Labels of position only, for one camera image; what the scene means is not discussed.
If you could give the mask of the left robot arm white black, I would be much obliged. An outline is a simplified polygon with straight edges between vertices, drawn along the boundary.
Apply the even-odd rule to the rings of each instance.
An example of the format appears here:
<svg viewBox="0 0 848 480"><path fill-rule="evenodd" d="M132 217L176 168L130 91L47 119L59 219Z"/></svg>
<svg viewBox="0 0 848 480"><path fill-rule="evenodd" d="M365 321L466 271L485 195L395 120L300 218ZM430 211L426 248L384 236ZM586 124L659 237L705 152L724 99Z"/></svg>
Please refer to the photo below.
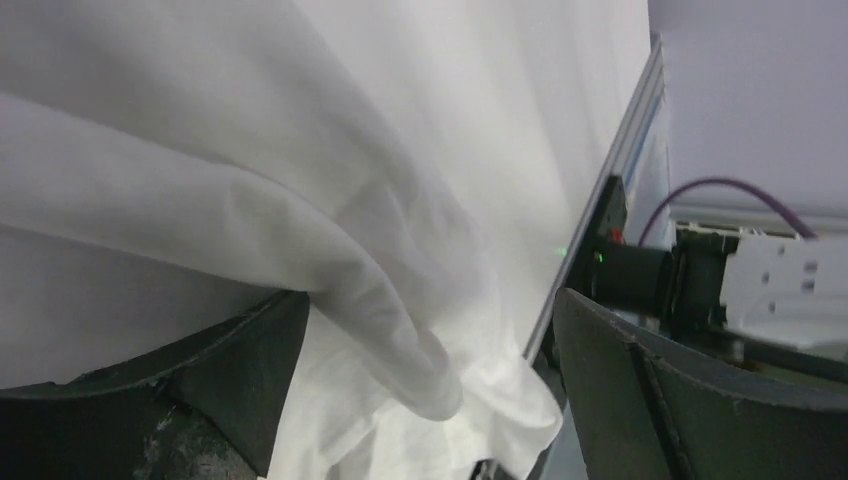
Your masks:
<svg viewBox="0 0 848 480"><path fill-rule="evenodd" d="M599 239L553 326L591 479L843 479L847 365L754 325L847 322L847 242ZM266 475L309 302L253 311L67 385L1 394L5 479Z"/></svg>

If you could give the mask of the white t shirt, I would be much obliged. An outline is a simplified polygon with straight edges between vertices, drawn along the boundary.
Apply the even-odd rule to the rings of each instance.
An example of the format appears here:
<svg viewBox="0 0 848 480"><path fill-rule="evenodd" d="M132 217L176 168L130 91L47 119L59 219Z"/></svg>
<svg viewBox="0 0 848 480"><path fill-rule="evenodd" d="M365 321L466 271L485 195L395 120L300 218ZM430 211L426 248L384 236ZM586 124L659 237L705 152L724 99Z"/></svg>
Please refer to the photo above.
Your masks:
<svg viewBox="0 0 848 480"><path fill-rule="evenodd" d="M273 479L524 479L524 358L650 52L645 1L5 1L1 383L281 289Z"/></svg>

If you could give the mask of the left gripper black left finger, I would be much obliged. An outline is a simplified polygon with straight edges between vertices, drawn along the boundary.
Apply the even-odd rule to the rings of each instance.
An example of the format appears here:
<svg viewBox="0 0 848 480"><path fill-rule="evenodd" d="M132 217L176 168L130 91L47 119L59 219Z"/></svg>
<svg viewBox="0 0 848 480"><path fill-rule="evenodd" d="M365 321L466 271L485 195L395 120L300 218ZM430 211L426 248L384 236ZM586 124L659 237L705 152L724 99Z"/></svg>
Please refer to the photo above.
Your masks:
<svg viewBox="0 0 848 480"><path fill-rule="evenodd" d="M67 384L1 393L5 479L258 479L310 302L280 292L227 321Z"/></svg>

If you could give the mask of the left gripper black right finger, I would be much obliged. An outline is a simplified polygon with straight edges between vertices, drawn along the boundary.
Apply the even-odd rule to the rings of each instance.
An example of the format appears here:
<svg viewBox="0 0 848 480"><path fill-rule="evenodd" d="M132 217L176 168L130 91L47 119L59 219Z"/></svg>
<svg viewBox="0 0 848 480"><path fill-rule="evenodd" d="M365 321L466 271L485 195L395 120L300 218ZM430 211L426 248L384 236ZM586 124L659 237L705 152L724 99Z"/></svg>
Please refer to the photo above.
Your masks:
<svg viewBox="0 0 848 480"><path fill-rule="evenodd" d="M562 289L560 368L592 479L843 479L847 397L745 371Z"/></svg>

